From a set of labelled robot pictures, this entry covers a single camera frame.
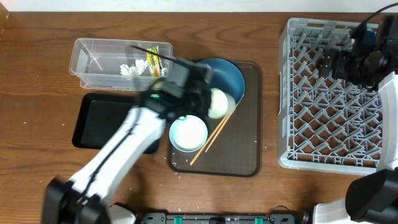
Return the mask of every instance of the brown tray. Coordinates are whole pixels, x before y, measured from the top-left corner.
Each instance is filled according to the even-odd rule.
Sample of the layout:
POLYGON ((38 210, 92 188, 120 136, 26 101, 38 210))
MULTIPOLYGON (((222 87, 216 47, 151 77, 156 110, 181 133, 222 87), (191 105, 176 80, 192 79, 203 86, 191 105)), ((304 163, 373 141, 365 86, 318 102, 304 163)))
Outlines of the brown tray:
MULTIPOLYGON (((262 149, 262 72, 253 62, 231 61, 242 72, 244 97, 225 124, 217 139, 203 151, 195 163, 190 162, 198 151, 181 152, 169 142, 167 163, 175 172, 252 177, 261 168, 262 149)), ((221 119, 206 119, 209 135, 221 119)))

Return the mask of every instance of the white bowl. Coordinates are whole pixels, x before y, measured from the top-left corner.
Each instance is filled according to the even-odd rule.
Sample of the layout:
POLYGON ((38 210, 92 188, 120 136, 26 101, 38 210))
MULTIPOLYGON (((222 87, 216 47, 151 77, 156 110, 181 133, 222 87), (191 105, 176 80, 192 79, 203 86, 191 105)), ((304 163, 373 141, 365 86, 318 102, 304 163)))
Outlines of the white bowl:
POLYGON ((234 109, 235 100, 232 96, 229 96, 217 88, 211 89, 211 105, 208 112, 209 118, 220 119, 232 113, 234 109))
POLYGON ((197 116, 187 115, 175 120, 169 131, 170 142, 182 152, 195 152, 207 140, 207 127, 197 116))

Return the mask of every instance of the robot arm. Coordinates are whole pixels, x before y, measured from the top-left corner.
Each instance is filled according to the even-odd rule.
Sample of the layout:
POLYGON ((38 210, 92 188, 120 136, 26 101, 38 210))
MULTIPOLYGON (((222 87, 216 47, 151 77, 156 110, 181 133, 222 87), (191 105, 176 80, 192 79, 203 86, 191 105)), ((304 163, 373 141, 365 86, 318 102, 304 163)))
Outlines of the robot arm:
POLYGON ((212 69, 208 65, 167 59, 174 61, 168 77, 158 79, 141 92, 139 106, 130 109, 102 150, 67 183, 57 179, 49 183, 42 223, 135 222, 130 211, 117 205, 109 208, 118 185, 141 154, 161 137, 166 122, 187 114, 204 118, 211 105, 212 69))
POLYGON ((386 76, 379 84, 383 110, 383 139, 377 170, 398 167, 398 74, 386 76))
POLYGON ((355 40, 352 52, 325 52, 330 59, 322 62, 321 69, 327 68, 321 70, 322 76, 331 74, 379 91, 383 139, 377 172, 352 182, 345 199, 317 205, 313 223, 398 223, 397 31, 397 15, 386 16, 379 24, 377 35, 366 29, 366 23, 361 23, 351 33, 355 40))
POLYGON ((72 189, 77 192, 84 192, 91 174, 104 161, 112 149, 119 145, 118 149, 104 163, 96 175, 96 181, 85 194, 87 197, 97 195, 105 206, 111 205, 111 200, 116 189, 124 176, 136 163, 142 153, 164 132, 165 120, 159 118, 159 114, 148 108, 130 109, 126 119, 113 137, 105 144, 100 152, 84 168, 74 174, 69 180, 74 182, 72 189), (132 125, 136 123, 133 133, 128 134, 132 125))

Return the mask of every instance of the wooden chopstick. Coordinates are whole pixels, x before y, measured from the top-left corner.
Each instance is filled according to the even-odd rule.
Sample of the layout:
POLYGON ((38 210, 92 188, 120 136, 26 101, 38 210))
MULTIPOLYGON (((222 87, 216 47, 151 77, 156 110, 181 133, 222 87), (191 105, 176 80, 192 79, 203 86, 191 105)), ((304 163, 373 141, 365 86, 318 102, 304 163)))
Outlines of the wooden chopstick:
POLYGON ((224 121, 227 119, 229 115, 225 116, 220 123, 217 125, 216 129, 213 131, 213 133, 210 135, 210 137, 207 139, 207 141, 205 142, 205 144, 200 148, 199 152, 195 155, 195 157, 192 159, 190 165, 192 166, 192 164, 196 161, 196 159, 198 159, 198 156, 201 154, 201 152, 204 150, 204 148, 207 146, 207 144, 210 142, 210 140, 212 139, 212 137, 216 134, 218 128, 224 123, 224 121))
POLYGON ((221 132, 221 130, 224 128, 224 125, 226 124, 226 122, 228 121, 228 119, 229 119, 229 117, 230 117, 231 115, 232 115, 232 113, 230 113, 230 114, 226 117, 224 123, 223 123, 223 124, 221 125, 221 127, 217 130, 216 135, 215 135, 214 138, 211 140, 209 146, 207 146, 207 149, 206 149, 205 152, 207 152, 207 150, 209 150, 210 146, 213 144, 214 140, 216 140, 218 134, 219 134, 219 133, 221 132))
POLYGON ((195 157, 192 159, 190 165, 192 166, 192 164, 196 161, 196 159, 198 159, 199 155, 201 154, 201 152, 203 151, 203 149, 206 147, 206 145, 209 143, 209 141, 211 140, 209 146, 207 147, 206 151, 209 150, 210 146, 213 144, 213 142, 216 140, 218 134, 221 132, 221 130, 224 128, 224 125, 226 124, 226 122, 228 121, 229 117, 231 117, 231 115, 235 112, 237 105, 235 106, 234 110, 227 116, 225 116, 221 122, 217 125, 216 129, 213 131, 213 133, 210 135, 210 137, 207 139, 207 141, 205 142, 205 144, 202 146, 202 148, 199 150, 199 152, 195 155, 195 157))

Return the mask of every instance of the plastic dish rack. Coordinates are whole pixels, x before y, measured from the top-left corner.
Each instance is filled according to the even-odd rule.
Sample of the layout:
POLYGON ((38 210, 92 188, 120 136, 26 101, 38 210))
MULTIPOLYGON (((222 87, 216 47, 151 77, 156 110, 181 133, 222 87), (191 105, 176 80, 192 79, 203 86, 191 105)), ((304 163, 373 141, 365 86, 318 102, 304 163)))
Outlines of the plastic dish rack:
POLYGON ((352 49, 348 31, 357 25, 292 18, 280 36, 277 152, 282 167, 357 175, 376 171, 382 142, 379 94, 321 78, 315 68, 326 49, 352 49))

